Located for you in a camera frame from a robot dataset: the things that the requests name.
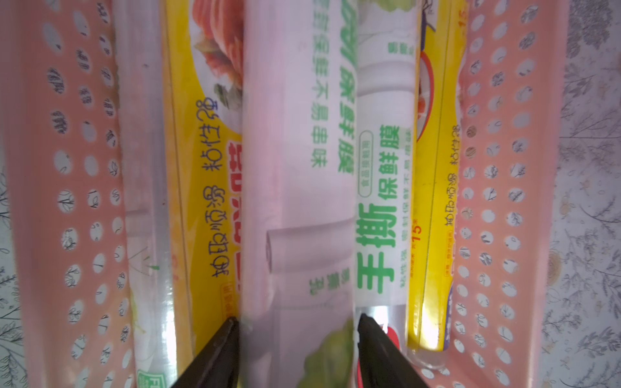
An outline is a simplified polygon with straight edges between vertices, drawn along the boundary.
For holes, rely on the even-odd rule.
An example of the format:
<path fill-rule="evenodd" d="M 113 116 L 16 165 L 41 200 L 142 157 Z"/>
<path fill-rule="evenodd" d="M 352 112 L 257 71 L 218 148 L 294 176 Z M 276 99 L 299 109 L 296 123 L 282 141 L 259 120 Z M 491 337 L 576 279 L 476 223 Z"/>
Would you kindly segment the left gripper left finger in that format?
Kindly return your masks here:
<path fill-rule="evenodd" d="M 236 388 L 239 379 L 240 327 L 228 318 L 172 388 Z"/>

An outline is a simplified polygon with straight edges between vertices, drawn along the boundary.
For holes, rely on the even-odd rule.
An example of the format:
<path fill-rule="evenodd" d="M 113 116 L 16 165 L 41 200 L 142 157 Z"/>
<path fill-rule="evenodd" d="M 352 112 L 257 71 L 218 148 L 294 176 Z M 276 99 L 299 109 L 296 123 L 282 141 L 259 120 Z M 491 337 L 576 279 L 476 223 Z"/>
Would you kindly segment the yellow wrap roll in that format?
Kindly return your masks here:
<path fill-rule="evenodd" d="M 468 8 L 425 1 L 422 11 L 407 354 L 430 370 L 446 365 L 451 336 Z"/>
<path fill-rule="evenodd" d="M 171 223 L 184 349 L 239 313 L 244 3 L 166 1 Z"/>

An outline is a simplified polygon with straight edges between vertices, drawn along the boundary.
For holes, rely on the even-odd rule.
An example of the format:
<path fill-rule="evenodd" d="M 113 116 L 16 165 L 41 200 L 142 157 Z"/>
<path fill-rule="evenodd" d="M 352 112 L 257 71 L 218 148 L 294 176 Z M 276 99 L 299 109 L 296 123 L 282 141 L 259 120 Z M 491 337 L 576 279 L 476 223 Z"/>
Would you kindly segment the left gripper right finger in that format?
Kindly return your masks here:
<path fill-rule="evenodd" d="M 362 314 L 357 332 L 359 387 L 427 388 L 409 360 L 372 317 Z"/>

